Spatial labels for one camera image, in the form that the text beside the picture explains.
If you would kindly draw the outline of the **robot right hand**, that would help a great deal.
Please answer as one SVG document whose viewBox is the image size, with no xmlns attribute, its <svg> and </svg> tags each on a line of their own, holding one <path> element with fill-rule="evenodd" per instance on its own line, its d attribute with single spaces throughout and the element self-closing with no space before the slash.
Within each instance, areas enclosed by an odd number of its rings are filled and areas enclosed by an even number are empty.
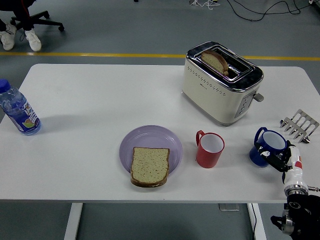
<svg viewBox="0 0 320 240">
<path fill-rule="evenodd" d="M 282 182 L 286 196 L 292 194 L 308 195 L 309 188 L 303 180 L 303 164 L 300 151 L 289 140 L 286 141 L 286 144 L 287 147 L 281 153 L 281 158 L 268 151 L 261 143 L 255 142 L 254 147 L 263 160 L 277 171 L 282 172 Z"/>
</svg>

